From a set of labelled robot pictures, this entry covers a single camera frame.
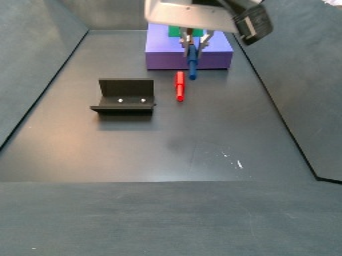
purple block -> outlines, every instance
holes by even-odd
[[[148,24],[145,40],[147,69],[188,69],[184,49],[177,37],[168,37],[165,25]],[[232,58],[232,48],[220,31],[215,31],[209,45],[204,48],[197,69],[227,69]]]

black bracket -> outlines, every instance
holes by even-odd
[[[90,109],[100,114],[153,111],[155,95],[151,79],[98,79],[101,101]]]

gray tabletop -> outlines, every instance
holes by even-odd
[[[0,153],[2,181],[311,181],[239,47],[175,100],[175,71],[147,71],[145,31],[90,32]],[[98,78],[152,78],[151,118],[100,117]]]

